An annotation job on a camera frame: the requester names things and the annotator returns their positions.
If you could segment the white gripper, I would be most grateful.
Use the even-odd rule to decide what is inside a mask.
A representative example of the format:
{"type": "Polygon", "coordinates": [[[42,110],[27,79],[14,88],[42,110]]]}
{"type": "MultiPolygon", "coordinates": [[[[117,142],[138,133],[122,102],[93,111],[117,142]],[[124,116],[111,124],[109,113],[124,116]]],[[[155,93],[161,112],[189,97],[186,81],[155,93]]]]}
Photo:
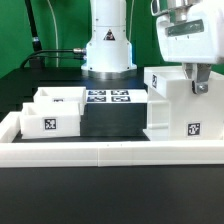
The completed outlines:
{"type": "Polygon", "coordinates": [[[151,13],[163,59],[183,63],[192,91],[207,93],[210,64],[224,64],[224,0],[152,0],[151,13]]]}

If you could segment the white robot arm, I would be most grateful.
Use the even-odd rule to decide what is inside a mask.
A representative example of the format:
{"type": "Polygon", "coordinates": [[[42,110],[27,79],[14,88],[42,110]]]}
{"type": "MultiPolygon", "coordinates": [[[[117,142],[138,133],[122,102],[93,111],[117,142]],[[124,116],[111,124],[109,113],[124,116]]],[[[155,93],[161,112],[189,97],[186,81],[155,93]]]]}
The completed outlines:
{"type": "MultiPolygon", "coordinates": [[[[113,79],[134,70],[126,36],[126,0],[90,0],[92,37],[82,70],[113,79]]],[[[208,91],[211,67],[224,64],[224,0],[152,0],[162,58],[182,64],[192,91],[208,91]]]]}

